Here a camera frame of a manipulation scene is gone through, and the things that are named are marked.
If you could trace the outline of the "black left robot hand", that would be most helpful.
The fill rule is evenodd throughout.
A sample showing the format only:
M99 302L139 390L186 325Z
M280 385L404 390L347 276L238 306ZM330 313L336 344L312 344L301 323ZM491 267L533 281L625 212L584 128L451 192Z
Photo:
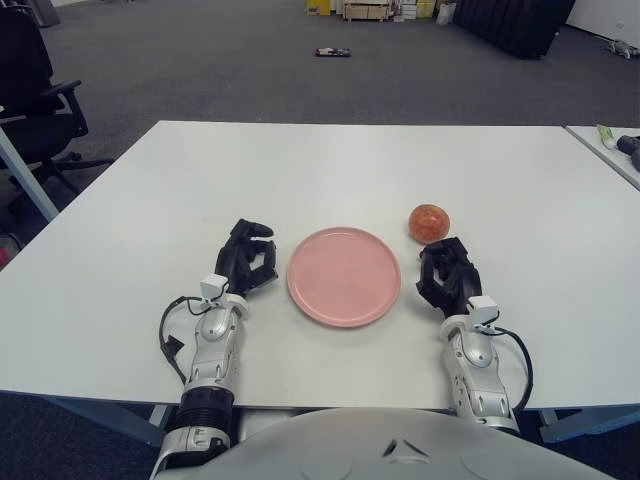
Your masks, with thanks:
M278 278L273 230L261 223L239 219L220 249L214 272L228 281L227 292L247 294Z

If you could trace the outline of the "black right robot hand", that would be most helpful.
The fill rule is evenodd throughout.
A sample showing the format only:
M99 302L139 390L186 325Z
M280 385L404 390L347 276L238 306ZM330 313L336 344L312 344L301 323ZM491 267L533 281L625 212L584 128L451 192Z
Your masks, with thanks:
M479 272L458 237L425 246L419 259L417 291L445 318L467 314L468 299L483 295Z

